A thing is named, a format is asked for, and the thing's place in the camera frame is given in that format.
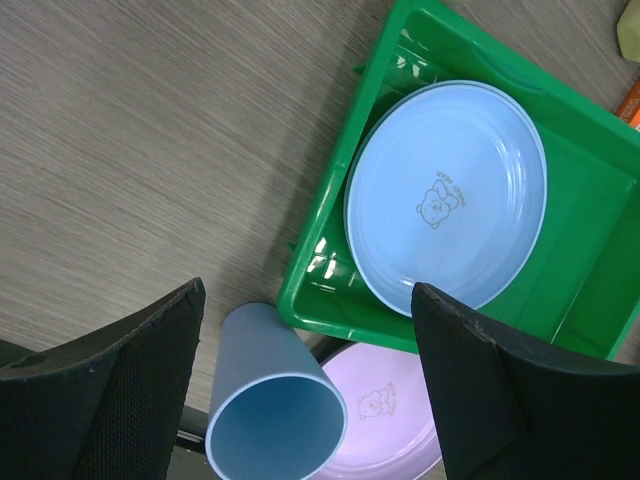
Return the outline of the orange book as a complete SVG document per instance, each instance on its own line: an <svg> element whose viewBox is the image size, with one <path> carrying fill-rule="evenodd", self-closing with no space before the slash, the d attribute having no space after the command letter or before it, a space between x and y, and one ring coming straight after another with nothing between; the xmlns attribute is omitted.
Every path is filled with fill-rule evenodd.
<svg viewBox="0 0 640 480"><path fill-rule="evenodd" d="M640 79L637 79L615 115L634 130L640 130Z"/></svg>

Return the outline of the green plastic bin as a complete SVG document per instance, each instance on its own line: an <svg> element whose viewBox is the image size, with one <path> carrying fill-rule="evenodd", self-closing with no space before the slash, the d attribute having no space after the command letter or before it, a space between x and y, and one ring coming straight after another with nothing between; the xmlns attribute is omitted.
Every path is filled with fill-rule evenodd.
<svg viewBox="0 0 640 480"><path fill-rule="evenodd" d="M437 1L400 1L367 64L279 291L289 325L413 352L411 312L366 286L343 219L344 183L365 129L395 99L446 80L512 97L546 155L547 204L515 280L475 309L556 346L612 359L639 313L639 135Z"/></svg>

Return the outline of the blue plate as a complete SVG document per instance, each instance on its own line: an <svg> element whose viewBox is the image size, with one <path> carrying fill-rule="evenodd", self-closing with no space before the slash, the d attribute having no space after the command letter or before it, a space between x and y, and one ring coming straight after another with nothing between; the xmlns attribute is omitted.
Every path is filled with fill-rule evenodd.
<svg viewBox="0 0 640 480"><path fill-rule="evenodd" d="M348 174L346 176L345 183L344 183L343 219L345 224L347 224L347 216L349 212L348 202L349 202L349 195L351 191L351 185L352 185L354 174L357 171L358 162L364 150L366 149L367 144L369 143L371 138L375 135L375 132L379 129L380 125L384 123L402 105L404 105L407 102L411 102L415 97L424 96L427 92L431 92L439 88L449 88L449 87L453 88L453 87L461 87L461 86L471 87L475 89L480 89L481 91L491 92L493 94L505 97L507 100L511 99L511 97L507 95L504 91L494 86L491 86L483 82L472 81L472 80L446 80L442 82L435 82L435 83L431 83L430 85L420 87L411 93L402 95L397 99L395 99L389 106L384 108L383 113L376 119L376 121L371 126L365 129L365 135L359 141L357 145L357 150L355 151L352 157L351 165L349 167Z"/></svg>
<svg viewBox="0 0 640 480"><path fill-rule="evenodd" d="M540 134L511 97L439 88L396 110L354 174L345 232L356 268L406 316L415 284L480 308L517 277L547 204Z"/></svg>

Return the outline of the green cup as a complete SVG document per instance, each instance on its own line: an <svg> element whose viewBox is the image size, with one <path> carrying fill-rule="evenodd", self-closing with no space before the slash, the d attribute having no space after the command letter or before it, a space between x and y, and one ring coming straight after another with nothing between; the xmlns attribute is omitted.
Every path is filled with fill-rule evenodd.
<svg viewBox="0 0 640 480"><path fill-rule="evenodd" d="M630 0L616 26L617 40L624 59L639 62L640 0Z"/></svg>

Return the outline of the purple plate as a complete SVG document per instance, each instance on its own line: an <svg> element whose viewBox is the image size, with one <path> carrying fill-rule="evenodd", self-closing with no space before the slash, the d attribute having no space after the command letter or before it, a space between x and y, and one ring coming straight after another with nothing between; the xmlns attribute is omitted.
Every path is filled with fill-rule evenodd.
<svg viewBox="0 0 640 480"><path fill-rule="evenodd" d="M353 343L322 368L345 400L344 439L316 479L419 479L442 458L420 357Z"/></svg>

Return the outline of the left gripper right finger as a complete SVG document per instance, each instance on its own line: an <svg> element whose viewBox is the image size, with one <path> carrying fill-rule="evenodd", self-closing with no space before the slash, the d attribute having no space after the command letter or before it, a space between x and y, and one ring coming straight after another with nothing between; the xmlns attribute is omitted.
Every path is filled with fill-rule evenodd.
<svg viewBox="0 0 640 480"><path fill-rule="evenodd" d="M552 345L427 284L412 320L450 479L635 479L639 370Z"/></svg>

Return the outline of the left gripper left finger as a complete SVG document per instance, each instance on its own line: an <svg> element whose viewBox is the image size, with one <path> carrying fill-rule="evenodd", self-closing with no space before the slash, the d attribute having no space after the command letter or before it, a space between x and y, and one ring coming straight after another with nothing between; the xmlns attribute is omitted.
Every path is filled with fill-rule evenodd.
<svg viewBox="0 0 640 480"><path fill-rule="evenodd" d="M3 364L2 478L165 478L205 299L194 278L105 327Z"/></svg>

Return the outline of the blue cup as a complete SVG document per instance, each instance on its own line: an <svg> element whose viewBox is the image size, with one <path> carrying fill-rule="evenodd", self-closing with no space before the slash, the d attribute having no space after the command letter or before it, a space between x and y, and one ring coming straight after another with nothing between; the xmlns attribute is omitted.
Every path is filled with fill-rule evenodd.
<svg viewBox="0 0 640 480"><path fill-rule="evenodd" d="M205 451L222 479L309 479L339 448L342 395L272 305L224 320Z"/></svg>

